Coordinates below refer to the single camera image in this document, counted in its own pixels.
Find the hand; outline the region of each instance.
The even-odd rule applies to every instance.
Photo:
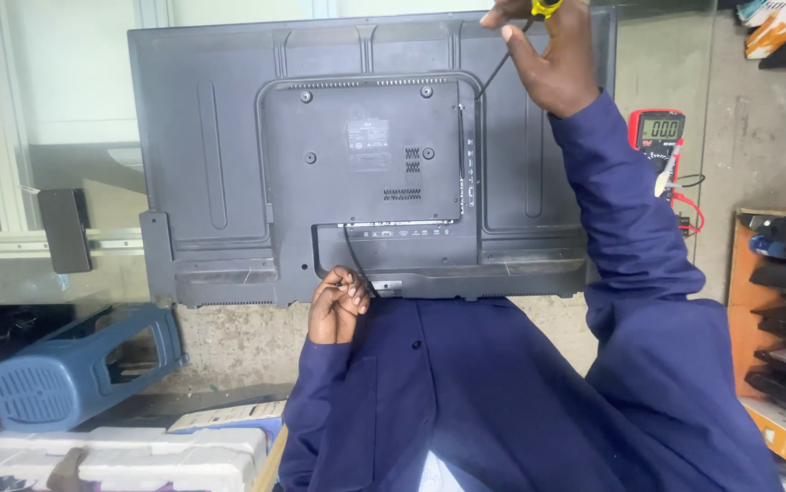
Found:
[[[530,0],[496,0],[481,25],[496,29],[510,19],[526,18],[531,5]],[[558,118],[568,118],[599,97],[590,8],[581,0],[562,0],[554,15],[545,19],[545,27],[551,40],[541,55],[517,26],[502,27],[502,38],[529,97]]]
[[[368,312],[369,303],[356,273],[336,266],[314,291],[308,312],[308,340],[322,345],[350,343],[356,317]]]

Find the navy blue work coat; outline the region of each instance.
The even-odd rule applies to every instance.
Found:
[[[416,492],[430,449],[466,492],[781,491],[725,310],[688,300],[705,277],[614,102],[551,120],[602,278],[590,372],[506,299],[373,299],[359,341],[304,345],[287,492]]]

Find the blue plastic stool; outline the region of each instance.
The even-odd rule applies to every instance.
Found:
[[[113,313],[124,319],[96,331],[96,321]],[[158,366],[115,384],[108,354],[147,327],[158,351]],[[188,362],[189,356],[181,354],[170,308],[139,304],[102,309],[0,363],[1,425],[10,431],[67,431]]]

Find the floor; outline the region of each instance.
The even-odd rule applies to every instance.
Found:
[[[744,34],[730,17],[714,25],[710,83],[705,51],[712,23],[707,17],[683,16],[634,21],[619,31],[617,100],[622,112],[683,102],[688,134],[683,173],[699,172],[704,149],[707,177],[691,192],[708,218],[698,241],[689,247],[704,269],[703,297],[724,302],[733,213],[744,204],[786,205],[786,72],[765,72],[743,60]],[[663,35],[676,31],[679,38]],[[673,43],[648,49],[644,39],[659,36]],[[669,54],[673,54],[670,63]],[[628,70],[623,64],[629,64]],[[701,103],[709,92],[708,110]],[[705,143],[703,125],[705,123]],[[584,324],[583,296],[514,299],[581,373],[596,356],[596,340]],[[177,315],[191,362],[154,387],[155,392],[192,394],[254,384],[294,382],[305,337],[308,307],[179,307]]]

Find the black plastic tv back cover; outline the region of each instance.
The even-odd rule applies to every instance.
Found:
[[[310,302],[344,233],[381,296],[571,296],[562,151],[486,12],[130,31],[157,302]],[[592,9],[614,90],[614,8]],[[530,39],[541,52],[540,23]]]

